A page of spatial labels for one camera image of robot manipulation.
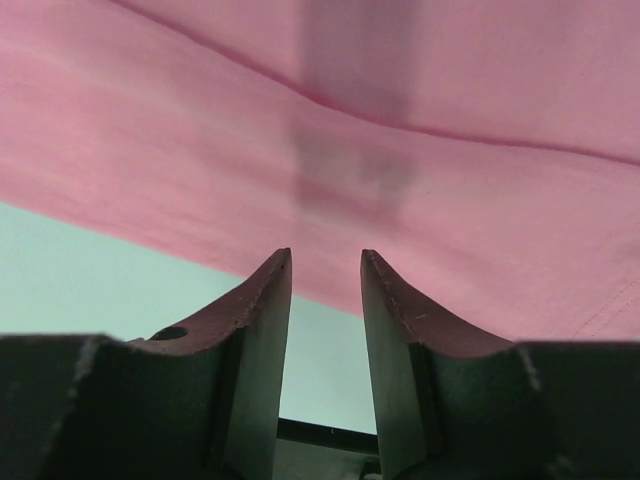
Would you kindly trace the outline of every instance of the pink fabric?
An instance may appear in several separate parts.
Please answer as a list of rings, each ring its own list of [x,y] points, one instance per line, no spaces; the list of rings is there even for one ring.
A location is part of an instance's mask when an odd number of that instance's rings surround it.
[[[640,2],[0,0],[0,200],[359,313],[640,335]]]

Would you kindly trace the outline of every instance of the screw hole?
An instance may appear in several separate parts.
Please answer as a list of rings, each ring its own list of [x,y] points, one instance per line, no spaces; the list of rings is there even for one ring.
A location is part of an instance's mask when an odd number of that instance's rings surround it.
[[[183,327],[167,327],[156,333],[151,340],[154,342],[161,342],[163,340],[175,340],[187,335],[187,329]]]

